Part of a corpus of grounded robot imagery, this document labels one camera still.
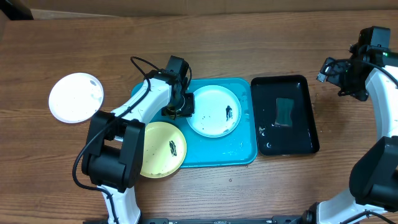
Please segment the blue tray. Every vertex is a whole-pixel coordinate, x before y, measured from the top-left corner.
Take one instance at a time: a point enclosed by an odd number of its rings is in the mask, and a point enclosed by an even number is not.
[[[219,85],[231,90],[239,99],[242,116],[235,130],[220,138],[208,138],[196,133],[186,118],[175,121],[158,112],[151,122],[163,121],[178,127],[187,141],[187,155],[181,168],[245,165],[257,156],[256,128],[249,83],[242,78],[212,78],[192,80],[187,90],[193,93],[200,87]],[[136,85],[135,94],[142,86]]]

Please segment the black marking on plate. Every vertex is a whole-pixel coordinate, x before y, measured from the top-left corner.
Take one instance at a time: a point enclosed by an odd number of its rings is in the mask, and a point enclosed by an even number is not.
[[[175,144],[173,141],[169,141],[170,151],[172,156],[177,156],[177,150],[175,149]]]
[[[226,108],[226,120],[228,121],[229,119],[232,118],[232,108],[228,105]]]

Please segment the black rectangular tray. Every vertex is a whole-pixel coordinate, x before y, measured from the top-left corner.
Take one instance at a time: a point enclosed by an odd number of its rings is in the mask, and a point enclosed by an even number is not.
[[[251,94],[261,154],[318,152],[318,134],[304,76],[255,78],[251,82]]]

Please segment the round plate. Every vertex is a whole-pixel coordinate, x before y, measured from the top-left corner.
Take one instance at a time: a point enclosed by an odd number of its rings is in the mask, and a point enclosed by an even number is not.
[[[208,85],[195,95],[195,113],[187,118],[193,130],[202,136],[217,138],[232,132],[241,119],[241,104],[231,90]]]
[[[174,173],[187,154],[184,135],[166,122],[149,123],[145,128],[144,160],[141,175],[161,178]]]
[[[104,99],[100,81],[87,73],[73,73],[59,80],[51,90],[49,107],[58,120],[78,123],[98,111]]]

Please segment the wooden table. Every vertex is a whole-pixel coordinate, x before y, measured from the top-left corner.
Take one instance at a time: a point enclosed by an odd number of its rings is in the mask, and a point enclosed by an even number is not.
[[[87,72],[102,82],[102,109],[111,111],[142,80],[132,55],[158,67],[170,55],[183,57],[194,78],[250,82],[304,75],[320,141],[311,156],[258,155],[248,166],[181,169],[169,179],[142,179],[136,196],[145,217],[301,215],[347,188],[353,165],[376,142],[371,100],[338,97],[337,87],[315,80],[327,57],[349,57],[359,31],[373,25],[391,28],[397,51],[398,11],[8,22],[0,44],[0,222],[81,223],[107,216],[101,194],[72,181],[89,121],[61,123],[47,100],[59,79]],[[90,183],[83,174],[79,178]],[[398,221],[398,214],[387,217]]]

